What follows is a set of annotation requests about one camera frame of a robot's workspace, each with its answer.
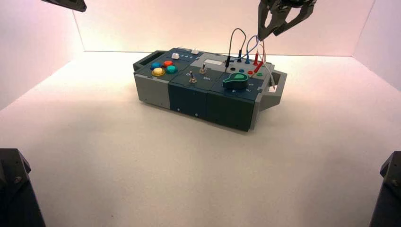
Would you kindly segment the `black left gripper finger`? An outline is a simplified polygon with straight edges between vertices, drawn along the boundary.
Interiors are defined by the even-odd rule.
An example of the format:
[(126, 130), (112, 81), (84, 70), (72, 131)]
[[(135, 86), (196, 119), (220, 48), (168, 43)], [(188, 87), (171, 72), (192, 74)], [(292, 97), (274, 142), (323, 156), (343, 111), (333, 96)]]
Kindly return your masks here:
[(87, 10), (87, 5), (84, 0), (42, 0), (42, 1), (79, 12), (85, 12)]

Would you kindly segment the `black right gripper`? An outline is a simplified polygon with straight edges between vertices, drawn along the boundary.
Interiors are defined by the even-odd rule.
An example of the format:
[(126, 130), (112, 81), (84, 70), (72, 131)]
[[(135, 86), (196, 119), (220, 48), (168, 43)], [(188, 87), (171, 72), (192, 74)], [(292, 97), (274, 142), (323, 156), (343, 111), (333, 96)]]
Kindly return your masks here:
[[(261, 0), (258, 6), (259, 41), (263, 41), (272, 33), (271, 27), (275, 29), (274, 35), (278, 36), (309, 18), (313, 13), (316, 2), (316, 0)], [(299, 13), (295, 18), (287, 22), (286, 19), (291, 9), (299, 9)], [(266, 26), (265, 23), (269, 12), (272, 18)]]

